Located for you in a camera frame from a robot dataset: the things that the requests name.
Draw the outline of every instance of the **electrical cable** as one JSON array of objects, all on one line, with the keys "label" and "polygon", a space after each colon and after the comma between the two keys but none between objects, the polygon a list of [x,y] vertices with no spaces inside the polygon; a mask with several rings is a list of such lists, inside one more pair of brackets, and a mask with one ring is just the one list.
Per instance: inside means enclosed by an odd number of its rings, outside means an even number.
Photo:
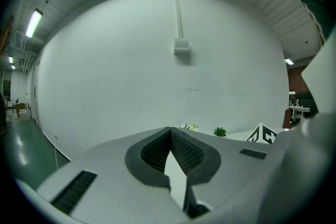
[{"label": "electrical cable", "polygon": [[176,19],[177,19],[177,34],[178,34],[179,38],[183,38],[180,1],[179,0],[175,0],[175,7],[176,7]]},{"label": "electrical cable", "polygon": [[54,139],[55,139],[55,142],[54,142],[54,147],[55,147],[55,159],[56,159],[56,167],[57,167],[57,170],[58,170],[57,154],[56,154],[56,136],[55,136],[55,135],[54,135]]}]

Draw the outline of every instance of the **fluorescent light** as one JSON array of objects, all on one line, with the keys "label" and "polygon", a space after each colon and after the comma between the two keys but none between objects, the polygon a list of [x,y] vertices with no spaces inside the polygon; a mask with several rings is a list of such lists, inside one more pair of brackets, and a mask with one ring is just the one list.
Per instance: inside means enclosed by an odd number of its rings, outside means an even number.
[{"label": "fluorescent light", "polygon": [[30,18],[28,27],[27,27],[26,37],[32,38],[34,31],[36,29],[36,26],[38,22],[40,21],[42,15],[43,15],[42,11],[40,11],[38,8],[35,9],[32,17]]},{"label": "fluorescent light", "polygon": [[289,65],[294,65],[294,63],[291,60],[289,60],[289,58],[285,59],[285,62]]}]

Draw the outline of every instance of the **brick wall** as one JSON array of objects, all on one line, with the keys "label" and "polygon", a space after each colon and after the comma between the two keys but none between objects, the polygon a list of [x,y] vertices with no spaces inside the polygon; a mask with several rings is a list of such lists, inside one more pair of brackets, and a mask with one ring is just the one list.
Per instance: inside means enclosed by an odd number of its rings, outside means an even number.
[{"label": "brick wall", "polygon": [[296,93],[309,92],[309,89],[301,76],[301,73],[305,68],[306,66],[287,70],[290,91],[295,91]]}]

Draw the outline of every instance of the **small green plant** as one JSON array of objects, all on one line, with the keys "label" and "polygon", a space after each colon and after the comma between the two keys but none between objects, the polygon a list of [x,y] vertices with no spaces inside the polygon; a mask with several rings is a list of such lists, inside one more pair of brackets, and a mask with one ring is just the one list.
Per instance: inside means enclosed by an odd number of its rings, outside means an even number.
[{"label": "small green plant", "polygon": [[220,137],[224,137],[226,136],[226,130],[223,128],[219,128],[217,127],[214,131],[214,135],[220,136]]}]

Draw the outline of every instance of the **floor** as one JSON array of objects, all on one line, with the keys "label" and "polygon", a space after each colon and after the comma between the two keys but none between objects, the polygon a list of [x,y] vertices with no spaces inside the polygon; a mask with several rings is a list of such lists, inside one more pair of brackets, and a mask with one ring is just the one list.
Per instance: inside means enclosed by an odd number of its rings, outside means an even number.
[{"label": "floor", "polygon": [[[44,137],[29,112],[7,112],[7,130],[3,138],[5,161],[13,177],[36,190],[39,185],[57,170],[55,148]],[[57,153],[58,168],[67,164]]]}]

